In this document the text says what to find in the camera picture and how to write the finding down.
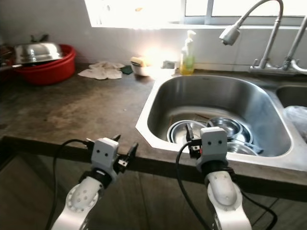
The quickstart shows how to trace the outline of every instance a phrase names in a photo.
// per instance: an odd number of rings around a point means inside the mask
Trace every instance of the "window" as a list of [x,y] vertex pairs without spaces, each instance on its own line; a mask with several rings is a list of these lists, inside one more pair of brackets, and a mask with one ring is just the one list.
[[[92,27],[156,28],[172,24],[228,25],[235,23],[258,0],[85,0]],[[283,0],[282,25],[300,25],[306,0]],[[273,25],[279,12],[277,1],[269,1],[244,22]]]

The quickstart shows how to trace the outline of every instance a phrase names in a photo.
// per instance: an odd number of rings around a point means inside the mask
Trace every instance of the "sink basin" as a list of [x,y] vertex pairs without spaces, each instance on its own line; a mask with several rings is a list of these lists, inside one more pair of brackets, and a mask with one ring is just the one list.
[[282,86],[276,91],[276,94],[284,107],[290,105],[307,107],[307,86]]
[[[136,128],[152,147],[178,151],[180,145],[167,142],[167,130],[173,123],[206,122],[215,116],[235,119],[247,126],[253,144],[264,149],[260,156],[229,152],[228,160],[307,171],[307,157],[303,154],[307,144],[283,117],[283,106],[277,97],[245,80],[211,75],[158,80]],[[296,157],[304,158],[306,163]]]

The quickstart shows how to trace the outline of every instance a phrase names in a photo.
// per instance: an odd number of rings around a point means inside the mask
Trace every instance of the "window frame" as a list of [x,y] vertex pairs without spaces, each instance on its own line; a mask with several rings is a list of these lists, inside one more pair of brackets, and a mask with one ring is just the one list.
[[[232,25],[240,17],[239,16],[212,16],[214,0],[208,0],[207,13],[205,16],[186,16],[186,0],[181,0],[183,16],[180,23],[192,25]],[[303,16],[283,16],[281,25],[284,26],[300,26]],[[243,25],[273,25],[276,16],[249,16]]]

